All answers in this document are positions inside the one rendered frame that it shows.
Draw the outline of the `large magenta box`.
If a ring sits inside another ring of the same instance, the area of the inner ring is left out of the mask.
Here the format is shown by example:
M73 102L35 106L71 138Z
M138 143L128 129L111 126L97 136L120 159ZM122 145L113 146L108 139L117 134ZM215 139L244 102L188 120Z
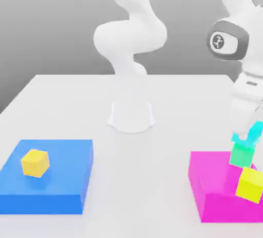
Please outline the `large magenta box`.
M192 151L188 176L203 223L263 223L263 198L235 195L242 168L229 164L229 151Z

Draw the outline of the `large blue box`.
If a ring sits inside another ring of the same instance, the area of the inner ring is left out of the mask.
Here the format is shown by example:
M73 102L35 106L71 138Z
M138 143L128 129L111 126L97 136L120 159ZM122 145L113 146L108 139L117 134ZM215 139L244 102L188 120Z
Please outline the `large blue box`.
M30 149L48 153L41 178L23 174ZM92 164L90 139L21 140L0 170L0 214L82 214Z

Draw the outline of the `small lemon yellow cube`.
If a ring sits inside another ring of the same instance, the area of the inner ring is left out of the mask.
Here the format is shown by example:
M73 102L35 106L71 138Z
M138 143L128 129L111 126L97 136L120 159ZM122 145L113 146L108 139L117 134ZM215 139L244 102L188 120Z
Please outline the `small lemon yellow cube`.
M236 189L236 196L259 204L263 194L263 173L251 168L243 168Z

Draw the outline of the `small green cube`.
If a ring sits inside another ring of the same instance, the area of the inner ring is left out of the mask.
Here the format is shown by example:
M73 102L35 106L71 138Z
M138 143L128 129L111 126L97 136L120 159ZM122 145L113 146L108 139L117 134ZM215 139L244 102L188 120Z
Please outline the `small green cube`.
M255 145L241 145L234 143L231 150L229 164L241 167L250 168L255 153Z

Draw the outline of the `small golden yellow cube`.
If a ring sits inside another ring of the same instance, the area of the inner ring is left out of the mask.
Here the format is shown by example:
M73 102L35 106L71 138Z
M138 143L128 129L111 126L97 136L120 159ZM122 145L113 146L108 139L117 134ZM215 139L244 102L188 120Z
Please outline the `small golden yellow cube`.
M50 167L48 152L31 149L21 159L21 165L24 175L41 178Z

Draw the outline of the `small cyan cube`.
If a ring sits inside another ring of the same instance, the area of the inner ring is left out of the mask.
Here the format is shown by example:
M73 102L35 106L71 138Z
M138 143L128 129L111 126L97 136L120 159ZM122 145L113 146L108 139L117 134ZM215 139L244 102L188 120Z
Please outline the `small cyan cube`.
M232 141L234 143L247 146L247 147L254 147L261 137L261 134L263 132L263 122L257 121L249 130L248 136L246 140L242 140L239 138L237 134L233 134Z

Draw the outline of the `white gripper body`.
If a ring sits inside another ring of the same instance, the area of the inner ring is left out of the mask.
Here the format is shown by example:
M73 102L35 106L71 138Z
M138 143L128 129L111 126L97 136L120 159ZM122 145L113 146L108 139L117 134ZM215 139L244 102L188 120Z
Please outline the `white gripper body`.
M231 104L232 131L240 139L248 138L252 126L263 118L263 103L233 98Z

